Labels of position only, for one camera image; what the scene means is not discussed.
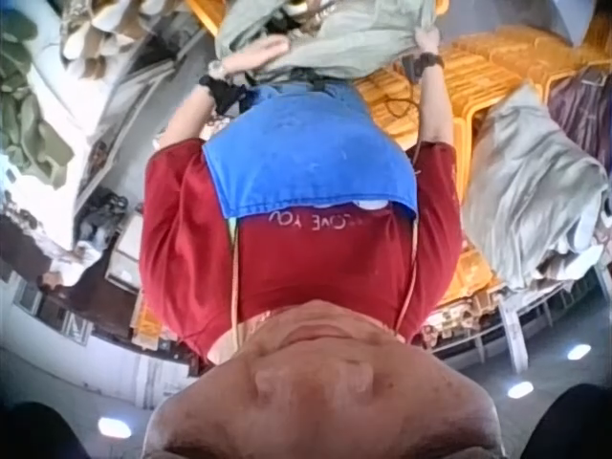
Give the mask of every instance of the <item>fluorescent light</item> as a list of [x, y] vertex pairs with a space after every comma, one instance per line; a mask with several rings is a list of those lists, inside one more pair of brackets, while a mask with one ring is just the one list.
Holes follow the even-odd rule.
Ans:
[[579, 361], [584, 356], [591, 352], [591, 346], [588, 344], [579, 344], [567, 353], [567, 359], [570, 361]]
[[520, 382], [513, 385], [508, 391], [508, 397], [511, 399], [520, 399], [534, 391], [534, 385], [528, 381]]
[[98, 429], [105, 437], [130, 438], [132, 436], [130, 427], [119, 419], [99, 418]]

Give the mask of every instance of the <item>hand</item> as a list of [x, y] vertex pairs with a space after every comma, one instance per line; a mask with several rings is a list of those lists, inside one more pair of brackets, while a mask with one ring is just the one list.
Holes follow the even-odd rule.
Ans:
[[270, 35], [253, 41], [241, 51], [222, 60], [229, 75], [258, 69], [289, 52], [289, 38], [285, 35]]
[[440, 48], [440, 31], [432, 26], [430, 29], [417, 28], [414, 39], [421, 50], [421, 53], [438, 54]]

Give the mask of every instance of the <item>blue apron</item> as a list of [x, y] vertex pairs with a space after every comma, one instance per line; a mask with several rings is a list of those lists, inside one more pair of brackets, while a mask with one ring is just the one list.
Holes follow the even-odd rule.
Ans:
[[226, 219], [298, 206], [384, 200], [417, 213], [414, 169], [343, 82], [262, 86], [204, 145]]

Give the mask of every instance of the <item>mouth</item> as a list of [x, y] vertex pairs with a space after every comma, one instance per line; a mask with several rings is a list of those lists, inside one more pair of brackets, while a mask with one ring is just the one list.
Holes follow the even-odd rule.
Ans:
[[280, 341], [279, 349], [296, 344], [297, 342], [313, 341], [322, 338], [351, 339], [352, 336], [341, 328], [333, 325], [303, 325]]

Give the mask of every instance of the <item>nose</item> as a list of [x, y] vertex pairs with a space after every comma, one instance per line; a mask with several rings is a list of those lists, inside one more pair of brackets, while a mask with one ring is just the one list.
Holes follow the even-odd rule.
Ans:
[[261, 369], [254, 381], [259, 397], [272, 404], [341, 408], [371, 399], [374, 370], [371, 364], [360, 361], [296, 361]]

